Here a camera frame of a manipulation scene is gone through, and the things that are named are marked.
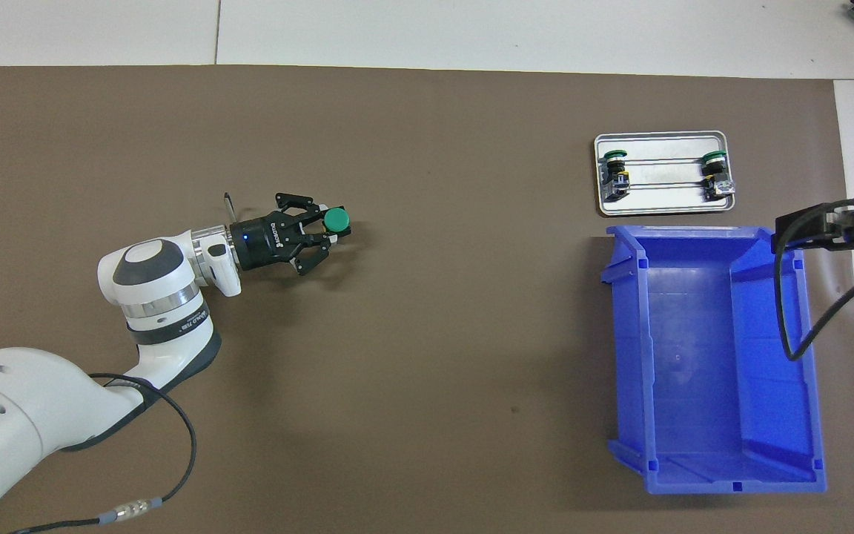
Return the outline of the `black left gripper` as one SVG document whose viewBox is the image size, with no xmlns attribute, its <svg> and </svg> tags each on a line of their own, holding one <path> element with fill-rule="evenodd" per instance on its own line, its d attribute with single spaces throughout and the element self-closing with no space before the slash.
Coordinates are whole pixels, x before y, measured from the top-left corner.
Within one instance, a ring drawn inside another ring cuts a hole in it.
<svg viewBox="0 0 854 534">
<path fill-rule="evenodd" d="M 231 223 L 236 263 L 250 271 L 291 262 L 298 276 L 306 276 L 328 258 L 340 236 L 325 234 L 325 207 L 312 197 L 278 193 L 276 206 L 275 214 Z"/>
</svg>

